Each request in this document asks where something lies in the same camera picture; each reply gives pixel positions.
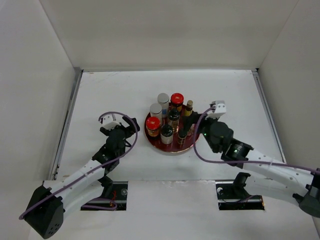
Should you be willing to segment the white powder glass jar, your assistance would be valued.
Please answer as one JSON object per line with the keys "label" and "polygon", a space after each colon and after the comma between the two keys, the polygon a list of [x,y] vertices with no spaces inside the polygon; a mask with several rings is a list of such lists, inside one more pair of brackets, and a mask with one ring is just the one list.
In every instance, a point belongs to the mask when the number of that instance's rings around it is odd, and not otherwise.
{"label": "white powder glass jar", "polygon": [[169,124],[165,124],[160,131],[161,142],[165,145],[169,145],[173,142],[174,131],[173,127]]}

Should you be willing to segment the black cap pepper bottle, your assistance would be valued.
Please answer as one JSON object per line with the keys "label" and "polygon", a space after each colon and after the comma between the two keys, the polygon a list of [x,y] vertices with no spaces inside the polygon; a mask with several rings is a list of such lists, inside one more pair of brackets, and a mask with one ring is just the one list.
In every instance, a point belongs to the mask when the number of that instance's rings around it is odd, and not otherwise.
{"label": "black cap pepper bottle", "polygon": [[179,128],[177,132],[177,144],[178,146],[183,146],[185,144],[185,140],[187,137],[188,132],[184,130],[183,128]]}

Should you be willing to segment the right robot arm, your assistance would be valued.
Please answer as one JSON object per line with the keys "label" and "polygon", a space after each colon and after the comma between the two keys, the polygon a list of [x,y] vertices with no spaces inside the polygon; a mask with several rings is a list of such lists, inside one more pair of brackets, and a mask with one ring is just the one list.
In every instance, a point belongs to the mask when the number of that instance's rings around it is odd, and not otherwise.
{"label": "right robot arm", "polygon": [[241,180],[232,185],[232,192],[238,198],[245,197],[250,190],[258,195],[267,195],[299,207],[308,215],[320,216],[320,170],[292,165],[269,157],[251,145],[234,138],[234,132],[219,121],[219,113],[192,113],[184,116],[183,126],[202,134],[215,154],[220,154],[220,164],[228,164],[242,170],[255,172],[262,178],[253,178],[240,172]]}

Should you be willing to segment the red cap chili jar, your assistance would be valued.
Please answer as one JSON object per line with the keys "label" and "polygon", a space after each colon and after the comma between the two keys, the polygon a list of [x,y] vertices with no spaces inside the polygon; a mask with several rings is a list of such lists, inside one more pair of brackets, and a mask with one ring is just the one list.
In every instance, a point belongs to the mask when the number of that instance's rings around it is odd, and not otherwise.
{"label": "red cap chili jar", "polygon": [[155,116],[149,117],[145,122],[147,135],[150,138],[157,138],[160,135],[161,126],[162,126],[161,121],[157,117]]}

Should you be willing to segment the yellow label oil bottle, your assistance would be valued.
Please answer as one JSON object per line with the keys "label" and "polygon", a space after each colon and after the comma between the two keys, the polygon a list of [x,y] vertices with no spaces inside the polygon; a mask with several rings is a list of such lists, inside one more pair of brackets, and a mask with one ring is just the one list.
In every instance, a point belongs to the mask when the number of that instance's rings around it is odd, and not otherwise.
{"label": "yellow label oil bottle", "polygon": [[184,116],[188,117],[192,114],[193,112],[193,101],[192,100],[188,100],[184,109]]}

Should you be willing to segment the black lid spice jar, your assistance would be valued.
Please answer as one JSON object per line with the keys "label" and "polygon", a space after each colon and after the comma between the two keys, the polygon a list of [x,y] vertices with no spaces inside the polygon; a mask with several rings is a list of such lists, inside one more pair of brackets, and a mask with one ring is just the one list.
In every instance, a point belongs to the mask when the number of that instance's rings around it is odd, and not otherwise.
{"label": "black lid spice jar", "polygon": [[180,112],[176,108],[171,109],[168,113],[167,123],[172,127],[174,133],[179,129],[180,116]]}

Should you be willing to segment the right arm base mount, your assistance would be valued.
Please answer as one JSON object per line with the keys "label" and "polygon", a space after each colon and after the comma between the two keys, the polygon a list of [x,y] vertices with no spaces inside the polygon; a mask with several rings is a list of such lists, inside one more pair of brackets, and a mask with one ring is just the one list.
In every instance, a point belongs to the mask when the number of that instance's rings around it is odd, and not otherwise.
{"label": "right arm base mount", "polygon": [[251,175],[240,172],[234,180],[218,180],[215,182],[217,204],[220,211],[264,211],[261,195],[250,195],[246,190],[246,181]]}

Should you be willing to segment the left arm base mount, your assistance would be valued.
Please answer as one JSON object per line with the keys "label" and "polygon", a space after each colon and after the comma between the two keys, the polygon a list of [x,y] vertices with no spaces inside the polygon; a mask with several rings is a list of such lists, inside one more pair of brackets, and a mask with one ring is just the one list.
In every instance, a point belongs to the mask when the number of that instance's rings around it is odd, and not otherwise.
{"label": "left arm base mount", "polygon": [[99,197],[83,205],[81,211],[126,211],[128,181],[113,181],[106,178],[106,185]]}

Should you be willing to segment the pink lid seasoning jar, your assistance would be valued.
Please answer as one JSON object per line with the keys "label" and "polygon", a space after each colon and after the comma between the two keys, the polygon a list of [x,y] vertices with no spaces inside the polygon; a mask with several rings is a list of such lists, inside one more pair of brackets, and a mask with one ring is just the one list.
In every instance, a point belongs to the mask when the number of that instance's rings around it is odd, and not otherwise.
{"label": "pink lid seasoning jar", "polygon": [[191,124],[190,128],[188,129],[187,131],[187,136],[190,137],[194,134],[194,131],[195,131],[195,124]]}

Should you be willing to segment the red cap sauce jar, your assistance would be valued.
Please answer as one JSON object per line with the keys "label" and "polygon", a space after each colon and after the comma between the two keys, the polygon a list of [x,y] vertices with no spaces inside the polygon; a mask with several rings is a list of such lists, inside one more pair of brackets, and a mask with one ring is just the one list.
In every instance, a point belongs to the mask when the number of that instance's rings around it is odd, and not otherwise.
{"label": "red cap sauce jar", "polygon": [[176,109],[181,113],[184,103],[184,96],[181,93],[173,93],[170,97],[170,108]]}

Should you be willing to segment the silver cap shaker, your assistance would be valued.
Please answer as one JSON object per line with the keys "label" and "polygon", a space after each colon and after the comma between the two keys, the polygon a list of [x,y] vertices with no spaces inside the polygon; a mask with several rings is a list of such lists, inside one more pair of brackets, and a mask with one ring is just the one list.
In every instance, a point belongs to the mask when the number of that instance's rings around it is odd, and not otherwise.
{"label": "silver cap shaker", "polygon": [[166,93],[160,93],[157,96],[157,101],[162,107],[162,118],[166,118],[169,112],[169,96]]}
{"label": "silver cap shaker", "polygon": [[156,117],[160,121],[163,120],[162,117],[162,106],[159,103],[153,103],[149,108],[149,113],[151,117]]}

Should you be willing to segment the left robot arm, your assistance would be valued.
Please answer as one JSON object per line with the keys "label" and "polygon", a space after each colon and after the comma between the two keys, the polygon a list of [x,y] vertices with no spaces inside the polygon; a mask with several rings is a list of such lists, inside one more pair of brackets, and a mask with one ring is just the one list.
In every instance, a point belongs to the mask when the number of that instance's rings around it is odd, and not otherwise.
{"label": "left robot arm", "polygon": [[98,118],[102,125],[99,130],[106,141],[82,168],[51,187],[41,185],[34,190],[19,219],[26,221],[44,240],[51,238],[73,211],[95,198],[105,200],[112,195],[113,181],[108,174],[133,149],[134,144],[127,139],[137,137],[140,131],[135,118],[123,114],[122,119],[128,124],[124,126],[115,114],[106,112]]}

